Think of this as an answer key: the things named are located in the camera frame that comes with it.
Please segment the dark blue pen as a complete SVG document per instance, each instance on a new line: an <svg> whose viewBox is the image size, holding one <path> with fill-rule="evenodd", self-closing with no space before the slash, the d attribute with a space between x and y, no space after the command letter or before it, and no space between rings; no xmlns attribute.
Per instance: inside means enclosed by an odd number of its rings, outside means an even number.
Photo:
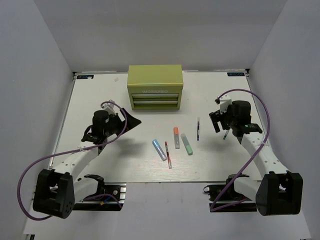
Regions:
<svg viewBox="0 0 320 240"><path fill-rule="evenodd" d="M197 117L197 133L196 133L196 140L200 140L200 117Z"/></svg>

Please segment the teal tip black pen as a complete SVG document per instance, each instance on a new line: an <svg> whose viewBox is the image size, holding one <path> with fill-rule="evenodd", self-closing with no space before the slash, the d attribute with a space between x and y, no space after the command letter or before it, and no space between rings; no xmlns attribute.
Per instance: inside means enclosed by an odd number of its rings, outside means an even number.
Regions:
<svg viewBox="0 0 320 240"><path fill-rule="evenodd" d="M228 129L228 130L226 130L226 132L225 132L225 134L224 134L224 136L223 136L223 140L225 140L225 139L227 138L228 133L229 133L229 129Z"/></svg>

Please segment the blue highlighter marker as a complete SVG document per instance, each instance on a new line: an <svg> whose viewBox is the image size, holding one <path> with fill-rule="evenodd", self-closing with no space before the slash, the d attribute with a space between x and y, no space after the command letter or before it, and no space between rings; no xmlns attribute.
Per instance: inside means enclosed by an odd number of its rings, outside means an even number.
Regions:
<svg viewBox="0 0 320 240"><path fill-rule="evenodd" d="M166 161L167 160L167 156L165 155L165 153L164 153L163 149L161 148L159 142L156 139L154 139L152 141L152 145L154 146L155 150L157 151L160 159L162 161Z"/></svg>

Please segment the green highlighter marker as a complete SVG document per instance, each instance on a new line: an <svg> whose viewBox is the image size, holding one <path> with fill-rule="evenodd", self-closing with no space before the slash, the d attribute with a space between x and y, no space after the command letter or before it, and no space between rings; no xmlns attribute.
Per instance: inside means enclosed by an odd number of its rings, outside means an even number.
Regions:
<svg viewBox="0 0 320 240"><path fill-rule="evenodd" d="M189 156L191 156L193 154L193 150L192 150L192 147L191 147L191 145L190 145L190 143L189 143L189 141L187 139L187 136L184 133L182 133L180 135L180 137L181 137L181 140L183 142L183 145L185 147L185 150L186 150L187 154Z"/></svg>

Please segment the orange cap highlighter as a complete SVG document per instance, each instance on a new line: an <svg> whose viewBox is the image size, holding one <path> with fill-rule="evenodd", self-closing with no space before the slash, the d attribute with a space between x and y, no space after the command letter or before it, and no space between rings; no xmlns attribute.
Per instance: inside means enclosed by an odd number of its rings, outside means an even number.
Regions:
<svg viewBox="0 0 320 240"><path fill-rule="evenodd" d="M174 146L175 149L180 149L179 129L178 127L173 128Z"/></svg>

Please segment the green metal drawer box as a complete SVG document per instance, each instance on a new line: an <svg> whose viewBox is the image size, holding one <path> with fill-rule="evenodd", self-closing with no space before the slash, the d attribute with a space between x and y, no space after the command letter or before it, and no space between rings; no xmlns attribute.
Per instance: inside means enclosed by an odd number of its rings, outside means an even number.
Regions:
<svg viewBox="0 0 320 240"><path fill-rule="evenodd" d="M180 64L128 67L127 90L133 110L178 110L183 87Z"/></svg>

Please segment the red ink pen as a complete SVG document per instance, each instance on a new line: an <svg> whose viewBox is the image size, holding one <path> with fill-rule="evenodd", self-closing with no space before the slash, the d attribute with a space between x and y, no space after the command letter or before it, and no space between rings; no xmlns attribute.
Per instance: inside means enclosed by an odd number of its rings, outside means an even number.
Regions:
<svg viewBox="0 0 320 240"><path fill-rule="evenodd" d="M168 148L168 143L167 143L167 141L165 141L164 144L165 144L165 150L166 150L168 168L169 168L169 169L172 169L172 162L171 162L171 159L170 159L170 153L169 153L169 148Z"/></svg>

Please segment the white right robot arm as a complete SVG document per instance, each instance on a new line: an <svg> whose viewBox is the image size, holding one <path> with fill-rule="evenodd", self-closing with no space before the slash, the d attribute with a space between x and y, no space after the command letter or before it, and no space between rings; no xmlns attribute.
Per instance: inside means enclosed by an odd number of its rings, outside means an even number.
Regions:
<svg viewBox="0 0 320 240"><path fill-rule="evenodd" d="M303 178L299 173L290 172L265 143L260 126L251 122L251 104L243 100L233 101L227 96L216 103L219 110L209 115L215 131L232 131L249 153L262 180L253 180L243 173L230 175L213 202L218 202L226 193L233 200L243 196L253 201L262 216L299 214Z"/></svg>

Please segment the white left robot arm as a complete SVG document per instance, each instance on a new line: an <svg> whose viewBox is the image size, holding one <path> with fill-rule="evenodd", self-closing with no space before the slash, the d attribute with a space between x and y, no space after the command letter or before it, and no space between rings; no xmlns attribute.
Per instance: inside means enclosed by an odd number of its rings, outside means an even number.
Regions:
<svg viewBox="0 0 320 240"><path fill-rule="evenodd" d="M99 200L106 195L104 178L97 174L83 175L82 171L110 143L109 137L120 137L142 123L124 108L120 112L124 120L112 110L95 111L92 124L85 130L76 152L53 169L43 169L38 174L32 204L34 211L65 219L76 203Z"/></svg>

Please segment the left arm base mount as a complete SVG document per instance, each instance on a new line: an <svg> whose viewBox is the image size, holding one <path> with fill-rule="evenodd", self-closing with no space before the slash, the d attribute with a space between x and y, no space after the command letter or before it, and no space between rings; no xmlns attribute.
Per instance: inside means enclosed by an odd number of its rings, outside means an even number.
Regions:
<svg viewBox="0 0 320 240"><path fill-rule="evenodd" d="M74 183L74 211L120 211L126 198L126 183L105 182L96 174L79 177Z"/></svg>

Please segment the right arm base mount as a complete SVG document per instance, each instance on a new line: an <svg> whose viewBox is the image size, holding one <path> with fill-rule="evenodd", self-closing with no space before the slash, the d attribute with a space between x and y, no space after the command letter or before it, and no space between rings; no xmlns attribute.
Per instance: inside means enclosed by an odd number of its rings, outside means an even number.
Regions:
<svg viewBox="0 0 320 240"><path fill-rule="evenodd" d="M215 198L219 195L219 193L224 189L224 187L232 180L234 174L231 174L226 179L225 183L215 183L207 185L203 188L203 193L209 195L209 201L213 202ZM246 197L243 194L237 193L234 190L234 184L228 188L226 192L220 197L220 199L215 204L215 208L223 206L225 204L229 204L232 202L243 201ZM218 213L244 213L244 212L257 212L256 204L248 200L246 202L241 202L239 204L235 204L232 206L228 206L226 208L222 208L217 210Z"/></svg>

